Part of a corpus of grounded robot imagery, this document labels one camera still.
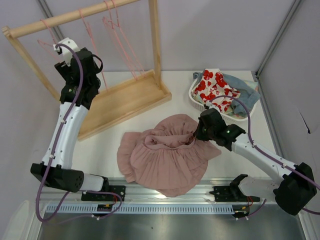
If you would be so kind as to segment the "pink pleated skirt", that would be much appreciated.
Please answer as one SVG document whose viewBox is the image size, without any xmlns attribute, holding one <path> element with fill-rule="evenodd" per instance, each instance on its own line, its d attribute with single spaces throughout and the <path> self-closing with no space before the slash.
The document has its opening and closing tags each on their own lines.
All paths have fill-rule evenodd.
<svg viewBox="0 0 320 240">
<path fill-rule="evenodd" d="M 128 183 L 156 190 L 166 197 L 186 194 L 207 171 L 209 161 L 221 151 L 194 137 L 197 122 L 175 114 L 143 132 L 124 133 L 117 165 Z"/>
</svg>

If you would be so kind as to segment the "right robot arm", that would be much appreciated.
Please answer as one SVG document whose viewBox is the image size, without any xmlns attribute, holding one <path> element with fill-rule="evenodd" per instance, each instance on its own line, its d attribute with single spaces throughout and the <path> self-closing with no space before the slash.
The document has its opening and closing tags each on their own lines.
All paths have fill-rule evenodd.
<svg viewBox="0 0 320 240">
<path fill-rule="evenodd" d="M 238 176 L 235 185 L 243 195 L 275 201 L 283 211 L 296 216 L 317 194 L 313 171 L 306 163 L 297 165 L 254 143 L 248 131 L 236 124 L 227 125 L 214 108 L 203 111 L 198 120 L 196 139 L 214 141 L 269 176 L 269 180 Z"/>
</svg>

